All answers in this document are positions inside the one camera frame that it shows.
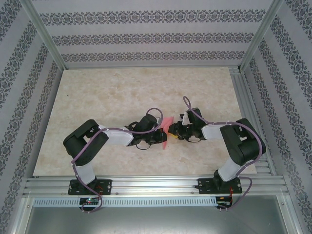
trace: perforated metal strip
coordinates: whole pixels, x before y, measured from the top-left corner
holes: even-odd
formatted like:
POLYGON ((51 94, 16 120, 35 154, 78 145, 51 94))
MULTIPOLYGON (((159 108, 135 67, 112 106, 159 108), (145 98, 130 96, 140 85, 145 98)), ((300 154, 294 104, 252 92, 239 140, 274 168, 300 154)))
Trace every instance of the perforated metal strip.
MULTIPOLYGON (((35 198, 34 207, 77 207, 79 197, 35 198)), ((197 197, 106 197, 104 207, 216 206, 215 196, 197 197)))

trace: damask wallpaper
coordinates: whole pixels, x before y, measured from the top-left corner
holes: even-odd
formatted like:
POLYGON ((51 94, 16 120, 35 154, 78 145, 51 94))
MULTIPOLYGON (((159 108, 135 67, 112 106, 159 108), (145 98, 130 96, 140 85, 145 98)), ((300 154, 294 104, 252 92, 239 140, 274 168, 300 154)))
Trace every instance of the damask wallpaper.
POLYGON ((312 1, 286 0, 245 71, 280 175, 312 233, 312 1))
POLYGON ((0 1, 0 234, 32 176, 61 71, 18 0, 0 1))
POLYGON ((34 0, 69 68, 239 65, 272 0, 34 0))

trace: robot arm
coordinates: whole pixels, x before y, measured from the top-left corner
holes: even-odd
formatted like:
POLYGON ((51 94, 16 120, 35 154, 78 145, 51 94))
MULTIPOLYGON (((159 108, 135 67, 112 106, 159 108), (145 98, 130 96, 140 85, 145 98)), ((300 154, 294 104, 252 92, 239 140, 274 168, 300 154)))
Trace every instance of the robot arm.
MULTIPOLYGON (((144 132, 157 126, 157 119, 146 114, 140 122, 133 122, 129 126, 121 129, 134 132, 144 132)), ((98 131, 106 127, 97 124, 93 119, 86 121, 75 131, 73 131, 63 142, 67 153, 75 158, 78 153, 87 144, 86 138, 91 138, 98 131)), ((157 129, 148 134, 133 134, 115 129, 107 129, 98 134, 91 142, 89 147, 81 154, 73 165, 82 182, 92 188, 96 184, 96 176, 94 174, 91 161, 100 151, 103 145, 124 145, 134 146, 140 144, 144 140, 149 145, 162 143, 167 140, 167 135, 162 128, 157 129)))
MULTIPOLYGON (((198 108, 193 108, 201 116, 198 108)), ((259 154, 259 144, 254 135, 246 129, 237 125, 213 125, 206 124, 191 111, 180 115, 181 121, 172 124, 169 127, 169 133, 177 139, 189 141, 189 138, 195 136, 199 140, 223 139, 229 152, 229 159, 214 173, 214 184, 221 190, 226 182, 235 179, 236 174, 241 171, 247 163, 255 160, 259 154)), ((246 118, 242 118, 237 123, 243 124, 254 132, 254 128, 246 118)), ((266 151, 265 144, 260 139, 262 153, 266 151)))

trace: beige tabletop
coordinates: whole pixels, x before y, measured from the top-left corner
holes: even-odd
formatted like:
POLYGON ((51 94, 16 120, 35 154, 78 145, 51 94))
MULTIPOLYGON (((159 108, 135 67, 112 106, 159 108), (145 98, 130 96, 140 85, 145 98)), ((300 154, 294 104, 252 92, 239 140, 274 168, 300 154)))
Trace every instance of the beige tabletop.
MULTIPOLYGON (((148 109, 157 107, 177 122, 187 110, 184 95, 209 121, 241 118, 227 67, 65 70, 34 176, 74 175, 62 142, 86 120, 122 127, 140 121, 148 109)), ((210 175, 228 157, 223 140, 188 143, 169 136, 165 150, 161 144, 146 151, 135 146, 103 146, 92 164, 98 176, 210 175)), ((254 165, 244 173, 256 173, 254 165)))

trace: wall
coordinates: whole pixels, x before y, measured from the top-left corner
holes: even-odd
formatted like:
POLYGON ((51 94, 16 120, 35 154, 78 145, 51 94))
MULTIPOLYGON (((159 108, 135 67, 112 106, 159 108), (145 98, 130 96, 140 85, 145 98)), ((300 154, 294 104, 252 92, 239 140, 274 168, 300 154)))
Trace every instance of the wall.
POLYGON ((34 0, 69 68, 239 65, 272 0, 34 0))
POLYGON ((286 0, 245 71, 279 174, 312 233, 312 0, 286 0))
POLYGON ((0 234, 32 176, 61 71, 17 0, 0 1, 0 234))

